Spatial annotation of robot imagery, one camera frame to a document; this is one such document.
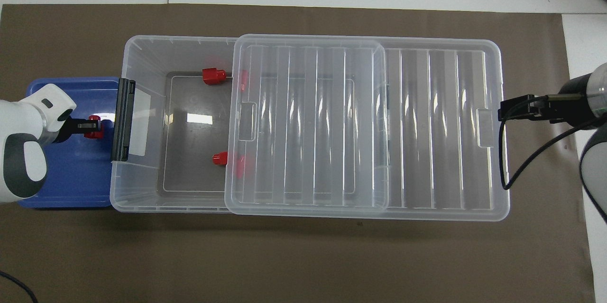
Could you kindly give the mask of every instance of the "brown table surface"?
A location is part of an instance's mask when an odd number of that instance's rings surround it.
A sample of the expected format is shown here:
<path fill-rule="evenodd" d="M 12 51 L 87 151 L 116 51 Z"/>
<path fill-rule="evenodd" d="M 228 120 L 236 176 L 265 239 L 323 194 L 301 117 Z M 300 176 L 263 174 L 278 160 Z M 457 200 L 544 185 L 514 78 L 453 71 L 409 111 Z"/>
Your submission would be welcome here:
<path fill-rule="evenodd" d="M 460 37 L 501 48 L 505 97 L 569 78 L 561 16 L 229 5 L 4 5 L 0 98 L 120 76 L 133 35 Z M 510 169 L 563 124 L 508 126 Z M 573 138 L 523 173 L 501 222 L 124 214 L 0 206 L 0 270 L 41 302 L 592 302 Z M 0 279 L 0 302 L 27 302 Z"/>

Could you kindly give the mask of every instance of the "clear plastic storage box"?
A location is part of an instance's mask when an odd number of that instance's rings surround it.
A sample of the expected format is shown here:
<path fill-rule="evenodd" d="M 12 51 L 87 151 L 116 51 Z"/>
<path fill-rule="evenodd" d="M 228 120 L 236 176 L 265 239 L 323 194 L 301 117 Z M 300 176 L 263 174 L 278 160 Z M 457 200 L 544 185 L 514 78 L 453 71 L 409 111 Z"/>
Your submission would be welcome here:
<path fill-rule="evenodd" d="M 203 68 L 233 78 L 205 85 Z M 490 41 L 133 37 L 119 211 L 503 219 Z M 227 167 L 211 156 L 228 150 Z"/>

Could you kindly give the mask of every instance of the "cable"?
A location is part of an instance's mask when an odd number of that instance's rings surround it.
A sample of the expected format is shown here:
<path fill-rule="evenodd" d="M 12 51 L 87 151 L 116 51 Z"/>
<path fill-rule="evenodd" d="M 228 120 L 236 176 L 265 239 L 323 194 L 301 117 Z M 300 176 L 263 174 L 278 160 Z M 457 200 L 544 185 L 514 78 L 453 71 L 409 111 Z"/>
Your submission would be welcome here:
<path fill-rule="evenodd" d="M 519 102 L 518 104 L 512 106 L 510 110 L 506 111 L 505 115 L 503 115 L 503 119 L 501 124 L 499 125 L 499 137 L 498 137 L 498 152 L 499 152 L 499 178 L 501 179 L 502 188 L 506 188 L 506 175 L 504 174 L 504 129 L 506 127 L 506 122 L 510 119 L 512 113 L 521 107 L 531 104 L 532 102 L 544 101 L 548 100 L 548 96 L 536 96 L 525 101 Z"/>
<path fill-rule="evenodd" d="M 570 128 L 569 130 L 563 132 L 562 134 L 559 134 L 558 136 L 556 136 L 553 139 L 550 139 L 548 142 L 544 143 L 544 145 L 540 146 L 535 152 L 533 152 L 533 154 L 531 154 L 531 156 L 529 156 L 525 160 L 525 162 L 523 162 L 523 164 L 520 167 L 518 167 L 518 169 L 516 170 L 516 172 L 514 173 L 512 178 L 510 178 L 509 182 L 504 185 L 504 189 L 505 190 L 510 189 L 510 187 L 512 187 L 512 185 L 514 184 L 514 181 L 516 181 L 516 179 L 521 175 L 521 173 L 525 170 L 525 168 L 527 168 L 527 166 L 533 160 L 535 160 L 535 158 L 538 157 L 539 154 L 544 152 L 546 149 L 551 147 L 553 144 L 557 143 L 561 139 L 563 139 L 569 135 L 572 135 L 575 132 L 578 132 L 579 130 L 582 130 L 583 128 L 586 128 L 592 124 L 599 123 L 599 125 L 601 125 L 601 124 L 605 123 L 605 121 L 607 121 L 607 113 L 605 115 L 602 115 L 601 117 L 597 117 L 595 119 L 590 119 L 589 121 L 586 121 L 585 123 L 581 123 L 577 126 L 574 126 L 573 128 Z"/>
<path fill-rule="evenodd" d="M 32 302 L 37 303 L 36 295 L 34 294 L 32 289 L 28 288 L 28 286 L 23 284 L 23 282 L 21 282 L 19 279 L 13 277 L 12 275 L 9 275 L 6 272 L 2 272 L 2 271 L 0 271 L 0 277 L 4 277 L 4 278 L 8 279 L 9 281 L 19 285 L 23 290 L 25 290 L 28 293 L 28 295 L 30 295 L 30 299 L 32 299 Z"/>

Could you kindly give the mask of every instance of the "blue plastic bin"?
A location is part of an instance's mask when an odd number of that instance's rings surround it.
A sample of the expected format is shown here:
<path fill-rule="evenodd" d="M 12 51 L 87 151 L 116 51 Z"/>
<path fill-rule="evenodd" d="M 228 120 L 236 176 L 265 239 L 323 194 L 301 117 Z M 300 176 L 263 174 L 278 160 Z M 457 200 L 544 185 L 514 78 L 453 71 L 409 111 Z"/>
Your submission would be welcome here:
<path fill-rule="evenodd" d="M 76 102 L 71 116 L 88 119 L 98 115 L 104 135 L 89 139 L 72 135 L 63 143 L 44 146 L 48 173 L 43 188 L 19 202 L 29 208 L 85 208 L 110 205 L 113 125 L 118 78 L 46 78 L 33 81 L 27 95 L 46 84 L 55 84 Z"/>

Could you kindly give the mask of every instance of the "red plastic cap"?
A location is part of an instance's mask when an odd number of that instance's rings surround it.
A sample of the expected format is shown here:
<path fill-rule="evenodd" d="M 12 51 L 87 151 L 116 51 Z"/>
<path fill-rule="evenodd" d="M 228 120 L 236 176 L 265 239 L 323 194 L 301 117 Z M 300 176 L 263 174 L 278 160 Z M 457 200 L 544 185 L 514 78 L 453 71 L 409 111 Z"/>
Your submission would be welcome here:
<path fill-rule="evenodd" d="M 217 68 L 205 68 L 202 70 L 202 80 L 207 85 L 217 85 L 226 80 L 226 71 Z"/>
<path fill-rule="evenodd" d="M 213 163 L 216 165 L 227 165 L 228 164 L 228 152 L 220 152 L 219 154 L 213 155 Z"/>
<path fill-rule="evenodd" d="M 101 117 L 96 116 L 96 115 L 90 115 L 89 116 L 89 120 L 101 120 Z M 86 138 L 90 138 L 90 139 L 101 139 L 101 138 L 103 138 L 103 125 L 101 126 L 101 130 L 100 131 L 87 132 L 87 133 L 84 134 L 84 136 Z"/>

